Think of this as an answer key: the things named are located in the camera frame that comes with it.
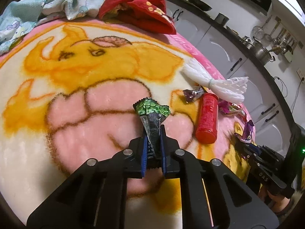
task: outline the wall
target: wall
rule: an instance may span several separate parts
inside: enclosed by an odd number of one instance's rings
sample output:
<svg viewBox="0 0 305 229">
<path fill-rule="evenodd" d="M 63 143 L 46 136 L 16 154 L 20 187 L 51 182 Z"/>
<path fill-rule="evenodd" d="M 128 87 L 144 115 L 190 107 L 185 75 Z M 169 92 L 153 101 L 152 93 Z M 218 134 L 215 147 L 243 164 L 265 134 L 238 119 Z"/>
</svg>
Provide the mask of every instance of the wall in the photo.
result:
<svg viewBox="0 0 305 229">
<path fill-rule="evenodd" d="M 268 18 L 260 12 L 260 9 L 255 4 L 248 0 L 202 0 L 212 7 L 212 10 L 208 11 L 207 14 L 214 19 L 218 13 L 226 15 L 230 20 L 227 23 L 231 29 L 237 31 L 240 36 L 251 36 L 252 28 L 256 25 L 263 25 Z M 302 31 L 295 30 L 295 26 L 291 23 L 291 17 L 287 14 L 278 14 L 278 10 L 274 11 L 272 6 L 268 12 L 268 15 L 273 17 L 279 16 L 287 30 L 290 30 L 292 34 L 297 37 L 297 40 L 301 40 L 305 45 L 305 29 Z M 271 20 L 265 28 L 266 33 L 270 33 L 275 26 L 276 21 Z M 279 27 L 273 37 L 277 36 L 281 27 Z M 263 42 L 263 44 L 271 49 L 272 45 L 269 42 Z M 301 50 L 297 47 L 294 51 L 293 61 L 288 63 L 284 56 L 275 55 L 276 61 L 269 62 L 265 67 L 269 73 L 274 77 L 280 77 L 288 88 L 288 96 L 285 98 L 289 107 L 295 99 L 297 88 L 300 84 L 300 78 L 296 73 L 298 68 L 301 68 L 305 75 L 305 47 Z M 276 81 L 280 90 L 282 85 L 279 81 Z M 283 90 L 283 95 L 286 95 L 286 89 Z M 305 113 L 303 112 L 305 105 L 305 83 L 301 84 L 297 102 L 295 104 L 293 117 L 295 122 L 305 127 Z"/>
</svg>

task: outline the elephant eye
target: elephant eye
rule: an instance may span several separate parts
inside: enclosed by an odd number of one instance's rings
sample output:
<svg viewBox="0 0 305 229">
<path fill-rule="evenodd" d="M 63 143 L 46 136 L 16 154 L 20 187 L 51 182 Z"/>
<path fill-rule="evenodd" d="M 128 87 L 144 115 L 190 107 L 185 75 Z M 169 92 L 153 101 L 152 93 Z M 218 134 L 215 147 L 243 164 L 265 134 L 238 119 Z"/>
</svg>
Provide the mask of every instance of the elephant eye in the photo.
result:
<svg viewBox="0 0 305 229">
<path fill-rule="evenodd" d="M 73 55 L 74 55 L 73 52 L 64 52 L 64 51 L 61 51 L 61 52 L 60 52 L 60 55 L 59 55 L 59 58 L 58 58 L 58 61 L 60 61 L 60 60 L 62 60 L 62 59 L 69 59 L 69 58 L 71 58 Z"/>
<path fill-rule="evenodd" d="M 103 49 L 98 49 L 98 50 L 89 49 L 88 51 L 94 57 L 99 57 L 99 56 L 101 56 L 101 55 L 106 53 Z"/>
</svg>

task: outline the power outlet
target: power outlet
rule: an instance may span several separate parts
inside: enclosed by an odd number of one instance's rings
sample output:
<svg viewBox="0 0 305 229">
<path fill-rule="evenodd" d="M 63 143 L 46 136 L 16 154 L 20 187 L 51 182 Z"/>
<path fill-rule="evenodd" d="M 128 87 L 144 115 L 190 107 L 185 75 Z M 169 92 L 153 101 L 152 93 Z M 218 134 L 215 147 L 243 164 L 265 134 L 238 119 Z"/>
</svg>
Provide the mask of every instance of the power outlet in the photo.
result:
<svg viewBox="0 0 305 229">
<path fill-rule="evenodd" d="M 304 75 L 303 75 L 303 73 L 302 73 L 302 71 L 301 71 L 300 68 L 296 71 L 296 73 L 298 73 L 298 75 L 299 75 L 299 77 L 300 77 L 301 80 L 304 78 Z"/>
</svg>

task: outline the hand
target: hand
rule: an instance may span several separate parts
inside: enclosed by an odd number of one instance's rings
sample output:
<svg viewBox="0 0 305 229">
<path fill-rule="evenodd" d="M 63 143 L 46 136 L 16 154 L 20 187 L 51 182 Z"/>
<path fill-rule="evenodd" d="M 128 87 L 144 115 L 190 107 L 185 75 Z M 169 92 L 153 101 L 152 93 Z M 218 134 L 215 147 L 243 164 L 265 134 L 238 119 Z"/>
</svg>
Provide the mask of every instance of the hand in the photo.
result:
<svg viewBox="0 0 305 229">
<path fill-rule="evenodd" d="M 267 195 L 275 202 L 271 210 L 274 213 L 279 213 L 283 211 L 283 209 L 288 205 L 290 199 L 284 197 L 283 195 L 272 195 L 266 188 L 266 186 L 262 186 L 260 192 L 258 193 L 258 197 L 264 202 Z"/>
</svg>

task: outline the red canister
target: red canister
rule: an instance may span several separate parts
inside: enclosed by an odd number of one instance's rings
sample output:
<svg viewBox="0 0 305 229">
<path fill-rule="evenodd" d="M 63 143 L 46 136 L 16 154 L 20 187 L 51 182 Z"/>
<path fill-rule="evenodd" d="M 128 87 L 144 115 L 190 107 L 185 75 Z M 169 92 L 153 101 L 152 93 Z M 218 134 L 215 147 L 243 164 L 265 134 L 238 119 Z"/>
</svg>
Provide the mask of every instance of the red canister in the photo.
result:
<svg viewBox="0 0 305 229">
<path fill-rule="evenodd" d="M 202 144 L 213 144 L 217 139 L 218 97 L 205 93 L 201 103 L 196 138 Z"/>
</svg>

